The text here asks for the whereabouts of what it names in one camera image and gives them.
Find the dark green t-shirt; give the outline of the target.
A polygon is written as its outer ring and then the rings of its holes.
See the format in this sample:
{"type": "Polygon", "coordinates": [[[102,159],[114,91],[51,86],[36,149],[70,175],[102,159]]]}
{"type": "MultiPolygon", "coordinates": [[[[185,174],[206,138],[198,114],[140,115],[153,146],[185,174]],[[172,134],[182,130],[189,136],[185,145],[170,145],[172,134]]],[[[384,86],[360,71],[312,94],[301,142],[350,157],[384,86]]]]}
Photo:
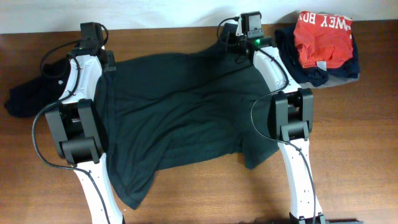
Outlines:
{"type": "Polygon", "coordinates": [[[240,152],[253,169],[277,150],[269,140],[269,89],[221,39],[192,53],[116,64],[97,82],[95,106],[108,134],[106,168],[117,196],[137,209],[158,170],[240,152]]]}

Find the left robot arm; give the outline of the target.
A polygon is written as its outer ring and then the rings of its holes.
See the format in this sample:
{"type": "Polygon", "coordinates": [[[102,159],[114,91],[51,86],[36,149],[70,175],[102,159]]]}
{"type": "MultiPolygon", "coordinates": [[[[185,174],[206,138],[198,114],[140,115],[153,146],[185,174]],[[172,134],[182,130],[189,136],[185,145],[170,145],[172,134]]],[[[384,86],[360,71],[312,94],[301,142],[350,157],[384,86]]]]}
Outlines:
{"type": "Polygon", "coordinates": [[[124,223],[106,168],[108,136],[95,108],[98,80],[114,70],[105,49],[108,31],[97,22],[80,25],[81,39],[67,56],[69,69],[59,103],[45,113],[57,154],[66,160],[84,191],[93,223],[124,223]]]}

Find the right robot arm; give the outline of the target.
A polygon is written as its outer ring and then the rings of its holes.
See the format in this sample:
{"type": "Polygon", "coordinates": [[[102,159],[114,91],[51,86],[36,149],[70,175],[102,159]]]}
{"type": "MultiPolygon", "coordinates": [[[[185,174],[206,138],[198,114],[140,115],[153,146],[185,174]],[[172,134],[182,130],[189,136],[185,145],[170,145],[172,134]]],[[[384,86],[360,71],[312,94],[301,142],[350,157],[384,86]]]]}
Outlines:
{"type": "Polygon", "coordinates": [[[270,92],[266,139],[277,142],[284,159],[290,189],[291,223],[326,223],[317,199],[310,167],[309,136],[313,127],[313,93],[288,73],[272,37],[261,27],[259,11],[234,17],[235,44],[261,73],[270,92]]]}

